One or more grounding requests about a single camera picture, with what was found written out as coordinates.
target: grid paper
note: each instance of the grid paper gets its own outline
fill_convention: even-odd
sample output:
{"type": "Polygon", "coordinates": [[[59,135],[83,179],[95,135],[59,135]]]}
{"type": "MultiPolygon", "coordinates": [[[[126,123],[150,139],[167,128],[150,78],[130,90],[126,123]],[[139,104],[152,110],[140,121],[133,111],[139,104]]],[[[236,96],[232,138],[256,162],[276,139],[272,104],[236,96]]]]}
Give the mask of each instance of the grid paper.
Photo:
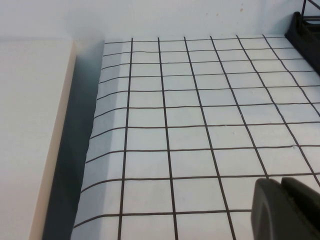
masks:
{"type": "Polygon", "coordinates": [[[71,239],[253,239],[257,179],[320,192],[319,111],[283,36],[107,41],[71,239]]]}

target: black plastic object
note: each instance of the black plastic object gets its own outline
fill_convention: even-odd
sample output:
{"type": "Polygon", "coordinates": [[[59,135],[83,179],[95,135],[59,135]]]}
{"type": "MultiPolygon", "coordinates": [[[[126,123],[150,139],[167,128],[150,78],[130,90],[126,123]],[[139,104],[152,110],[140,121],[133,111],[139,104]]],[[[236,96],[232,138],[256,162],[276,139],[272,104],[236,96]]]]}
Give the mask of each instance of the black plastic object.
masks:
{"type": "Polygon", "coordinates": [[[251,223],[255,240],[320,240],[320,194],[291,177],[258,179],[251,223]]]}
{"type": "MultiPolygon", "coordinates": [[[[320,21],[320,16],[304,16],[307,0],[304,0],[301,14],[293,14],[289,29],[285,37],[309,62],[314,70],[320,74],[320,24],[310,23],[320,21]]],[[[320,10],[320,6],[308,0],[320,10]]]]}

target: white grid paper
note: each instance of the white grid paper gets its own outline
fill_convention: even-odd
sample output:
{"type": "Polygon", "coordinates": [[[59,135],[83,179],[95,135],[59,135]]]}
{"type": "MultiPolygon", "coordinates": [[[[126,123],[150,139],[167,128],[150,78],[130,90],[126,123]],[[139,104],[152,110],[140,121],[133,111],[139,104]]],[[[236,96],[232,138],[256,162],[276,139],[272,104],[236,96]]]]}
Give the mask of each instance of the white grid paper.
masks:
{"type": "Polygon", "coordinates": [[[107,42],[71,239],[253,239],[258,178],[320,192],[319,86],[284,37],[107,42]]]}

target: white wall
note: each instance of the white wall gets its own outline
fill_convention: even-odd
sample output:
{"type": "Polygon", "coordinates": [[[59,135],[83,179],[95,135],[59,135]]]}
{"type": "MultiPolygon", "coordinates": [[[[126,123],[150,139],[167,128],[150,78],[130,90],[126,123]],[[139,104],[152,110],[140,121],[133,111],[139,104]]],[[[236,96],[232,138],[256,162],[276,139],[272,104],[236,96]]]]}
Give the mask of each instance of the white wall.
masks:
{"type": "Polygon", "coordinates": [[[71,40],[0,42],[0,239],[41,239],[76,52],[71,40]]]}
{"type": "MultiPolygon", "coordinates": [[[[278,34],[287,30],[292,13],[301,11],[302,3],[303,0],[2,0],[0,39],[278,34]]],[[[310,3],[307,12],[308,9],[319,13],[310,3]]]]}

